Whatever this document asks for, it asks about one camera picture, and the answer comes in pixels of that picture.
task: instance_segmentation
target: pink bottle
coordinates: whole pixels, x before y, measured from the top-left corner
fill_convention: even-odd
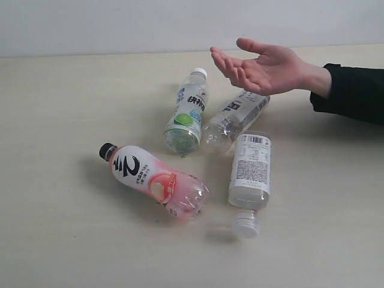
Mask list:
[[[99,155],[110,163],[118,181],[152,196],[172,215],[181,219],[194,219],[200,214],[209,191],[196,177],[173,170],[136,146],[118,148],[105,143]]]

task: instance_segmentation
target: bottle label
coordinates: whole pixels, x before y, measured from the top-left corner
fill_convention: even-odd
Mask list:
[[[200,143],[202,115],[205,110],[206,90],[196,84],[186,84],[178,92],[176,109],[166,132],[187,131]]]
[[[226,129],[231,122],[230,116],[234,116],[240,123],[238,131],[246,130],[252,125],[257,117],[259,117],[261,111],[269,103],[270,99],[270,96],[264,97],[255,93],[243,91],[209,122]],[[236,133],[232,133],[230,136],[232,141],[236,140]]]
[[[230,188],[248,187],[269,194],[271,181],[271,140],[243,134],[236,143]]]
[[[176,172],[144,149],[125,146],[110,160],[112,173],[121,183],[166,204],[175,192]]]

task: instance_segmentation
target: hand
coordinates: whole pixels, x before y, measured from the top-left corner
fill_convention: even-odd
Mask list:
[[[233,86],[264,96],[307,88],[305,81],[313,66],[300,59],[293,50],[244,38],[238,39],[237,45],[260,56],[241,60],[211,48],[215,65]]]

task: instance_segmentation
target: wrist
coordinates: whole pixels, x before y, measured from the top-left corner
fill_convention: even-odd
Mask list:
[[[311,91],[323,98],[327,98],[332,86],[330,72],[319,66],[305,63],[300,89]]]

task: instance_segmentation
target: black bottle cap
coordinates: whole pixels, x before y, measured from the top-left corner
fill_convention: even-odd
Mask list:
[[[107,156],[107,152],[108,150],[111,148],[111,147],[114,147],[114,144],[111,144],[111,143],[105,143],[101,148],[100,148],[100,151],[98,152],[99,156],[106,160],[106,156]]]

